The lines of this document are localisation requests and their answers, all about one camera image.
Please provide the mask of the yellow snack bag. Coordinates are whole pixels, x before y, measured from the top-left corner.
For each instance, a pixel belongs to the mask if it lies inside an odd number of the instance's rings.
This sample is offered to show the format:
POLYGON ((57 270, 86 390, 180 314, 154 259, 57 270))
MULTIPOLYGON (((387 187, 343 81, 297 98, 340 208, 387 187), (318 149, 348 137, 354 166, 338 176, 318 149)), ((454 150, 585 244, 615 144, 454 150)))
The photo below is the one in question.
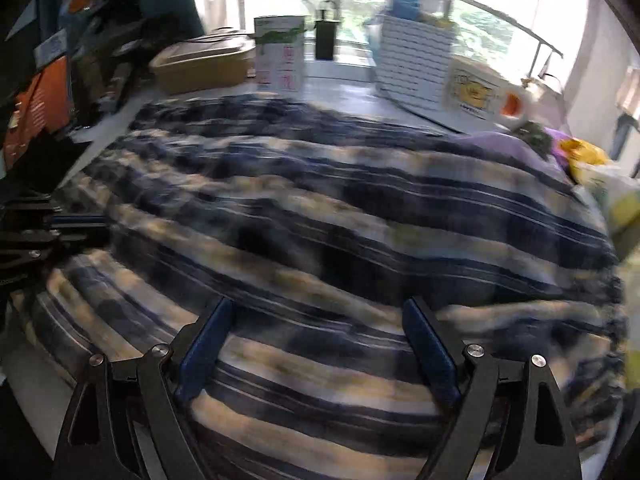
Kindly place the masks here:
POLYGON ((582 182, 582 170, 585 167, 607 165, 611 161, 602 148, 584 140, 565 139, 559 143, 559 147, 567 159, 570 174, 577 183, 582 182))

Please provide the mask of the white yellow cartoon mug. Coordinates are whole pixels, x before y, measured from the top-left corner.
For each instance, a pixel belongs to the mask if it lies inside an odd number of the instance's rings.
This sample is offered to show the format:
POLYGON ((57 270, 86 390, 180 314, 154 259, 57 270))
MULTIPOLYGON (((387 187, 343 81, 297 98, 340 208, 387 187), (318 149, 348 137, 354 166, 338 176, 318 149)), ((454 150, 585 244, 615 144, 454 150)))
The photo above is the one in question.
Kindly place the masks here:
POLYGON ((444 105, 514 130, 529 121, 533 99, 489 66, 455 55, 449 62, 444 105))

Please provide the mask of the black power adapter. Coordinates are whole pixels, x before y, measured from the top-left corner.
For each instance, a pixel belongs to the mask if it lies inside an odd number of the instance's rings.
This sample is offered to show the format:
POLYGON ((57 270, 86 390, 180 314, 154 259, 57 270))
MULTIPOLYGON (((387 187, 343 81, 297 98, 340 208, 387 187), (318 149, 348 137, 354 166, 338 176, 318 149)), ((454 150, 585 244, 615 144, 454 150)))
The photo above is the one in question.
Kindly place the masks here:
POLYGON ((333 61, 339 21, 328 17, 328 10, 321 9, 314 22, 314 58, 317 61, 333 61))

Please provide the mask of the orange screen tablet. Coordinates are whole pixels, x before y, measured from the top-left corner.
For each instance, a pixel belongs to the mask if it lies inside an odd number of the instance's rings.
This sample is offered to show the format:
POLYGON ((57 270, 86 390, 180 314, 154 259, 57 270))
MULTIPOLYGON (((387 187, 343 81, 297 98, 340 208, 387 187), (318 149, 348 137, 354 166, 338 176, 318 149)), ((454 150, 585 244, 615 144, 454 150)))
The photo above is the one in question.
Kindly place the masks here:
POLYGON ((40 133, 65 128, 72 108, 68 62, 63 55, 40 70, 28 89, 17 96, 1 144, 2 170, 8 172, 40 133))

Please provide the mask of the yellow green plastic package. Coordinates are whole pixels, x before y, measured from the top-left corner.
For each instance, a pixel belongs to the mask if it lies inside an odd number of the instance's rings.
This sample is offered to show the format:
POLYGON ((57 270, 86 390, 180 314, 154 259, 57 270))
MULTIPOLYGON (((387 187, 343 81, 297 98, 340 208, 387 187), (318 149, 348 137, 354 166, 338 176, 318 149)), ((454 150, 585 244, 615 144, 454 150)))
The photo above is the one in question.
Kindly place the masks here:
POLYGON ((615 252, 624 261, 639 245, 639 180, 609 162, 578 162, 577 182, 597 204, 615 252))

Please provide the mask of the plaid blue beige pants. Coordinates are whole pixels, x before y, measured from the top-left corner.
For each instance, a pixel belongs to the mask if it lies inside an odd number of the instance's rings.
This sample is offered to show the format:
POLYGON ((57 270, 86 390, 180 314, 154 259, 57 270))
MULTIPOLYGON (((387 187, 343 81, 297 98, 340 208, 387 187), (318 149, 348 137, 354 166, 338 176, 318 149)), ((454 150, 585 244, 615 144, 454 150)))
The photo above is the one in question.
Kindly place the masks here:
POLYGON ((420 296, 494 356, 544 356, 578 450, 624 392, 622 283, 560 180, 464 136, 278 96, 160 101, 58 190, 111 243, 17 296, 66 379, 168 342, 217 296, 240 316, 188 405, 249 479, 412 479, 444 429, 401 323, 420 296))

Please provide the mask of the white green tissue box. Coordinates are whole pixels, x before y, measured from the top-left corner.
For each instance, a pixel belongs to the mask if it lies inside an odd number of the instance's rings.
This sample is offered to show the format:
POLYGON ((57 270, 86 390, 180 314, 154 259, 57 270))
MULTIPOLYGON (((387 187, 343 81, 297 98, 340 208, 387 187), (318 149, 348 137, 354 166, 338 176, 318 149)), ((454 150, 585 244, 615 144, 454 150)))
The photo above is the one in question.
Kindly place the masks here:
POLYGON ((303 15, 254 18, 255 73, 259 90, 297 93, 305 78, 303 15))

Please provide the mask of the tan lidded food container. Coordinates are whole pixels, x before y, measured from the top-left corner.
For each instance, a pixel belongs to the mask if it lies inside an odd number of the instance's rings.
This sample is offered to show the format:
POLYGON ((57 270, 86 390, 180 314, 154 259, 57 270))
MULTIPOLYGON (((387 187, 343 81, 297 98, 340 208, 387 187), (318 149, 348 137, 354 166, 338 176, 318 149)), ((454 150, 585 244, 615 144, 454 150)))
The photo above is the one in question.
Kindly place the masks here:
POLYGON ((222 34, 173 44, 149 62, 149 69, 163 92, 181 94, 242 84, 254 62, 253 39, 222 34))

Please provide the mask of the balcony railing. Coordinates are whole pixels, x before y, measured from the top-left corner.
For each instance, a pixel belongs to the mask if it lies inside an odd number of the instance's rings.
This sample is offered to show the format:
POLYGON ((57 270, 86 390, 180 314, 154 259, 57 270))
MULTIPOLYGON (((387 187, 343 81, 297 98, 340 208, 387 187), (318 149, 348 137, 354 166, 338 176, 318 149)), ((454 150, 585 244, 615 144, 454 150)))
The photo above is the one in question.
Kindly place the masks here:
MULTIPOLYGON (((267 0, 238 0, 240 24, 252 27, 258 6, 267 0)), ((323 11, 338 21, 337 43, 375 49, 374 35, 385 15, 437 25, 454 32, 452 53, 483 63, 513 80, 542 78, 564 53, 509 15, 473 0, 435 0, 430 12, 420 0, 293 0, 302 4, 309 23, 323 11)))

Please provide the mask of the white slatted storage basket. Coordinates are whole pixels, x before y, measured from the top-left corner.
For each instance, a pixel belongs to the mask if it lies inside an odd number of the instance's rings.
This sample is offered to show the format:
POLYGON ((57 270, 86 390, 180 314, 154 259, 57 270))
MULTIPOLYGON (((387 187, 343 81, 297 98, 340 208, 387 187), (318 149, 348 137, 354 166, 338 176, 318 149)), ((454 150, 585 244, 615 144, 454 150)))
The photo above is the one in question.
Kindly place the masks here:
POLYGON ((431 24, 384 15, 374 60, 378 88, 413 113, 439 112, 456 35, 451 22, 431 24))

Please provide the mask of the purple cloth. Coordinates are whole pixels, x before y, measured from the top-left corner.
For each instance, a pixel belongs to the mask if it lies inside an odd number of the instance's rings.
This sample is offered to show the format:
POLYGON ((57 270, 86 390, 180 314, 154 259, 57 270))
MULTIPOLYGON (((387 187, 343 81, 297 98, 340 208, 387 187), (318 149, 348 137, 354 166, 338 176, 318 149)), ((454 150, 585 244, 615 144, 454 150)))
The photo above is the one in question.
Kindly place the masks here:
POLYGON ((565 170, 553 155, 541 155, 524 140, 512 134, 498 131, 481 131, 465 136, 463 141, 479 148, 524 162, 526 166, 544 172, 551 177, 567 180, 565 170))

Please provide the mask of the teal curtain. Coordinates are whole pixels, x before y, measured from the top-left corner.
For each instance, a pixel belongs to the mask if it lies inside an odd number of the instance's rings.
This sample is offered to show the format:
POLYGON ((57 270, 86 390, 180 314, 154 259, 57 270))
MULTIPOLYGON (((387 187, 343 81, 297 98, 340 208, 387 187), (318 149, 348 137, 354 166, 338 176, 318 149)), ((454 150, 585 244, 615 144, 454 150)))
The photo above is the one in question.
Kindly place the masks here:
POLYGON ((74 55, 131 41, 166 46, 204 34, 194 0, 62 0, 58 24, 74 55))

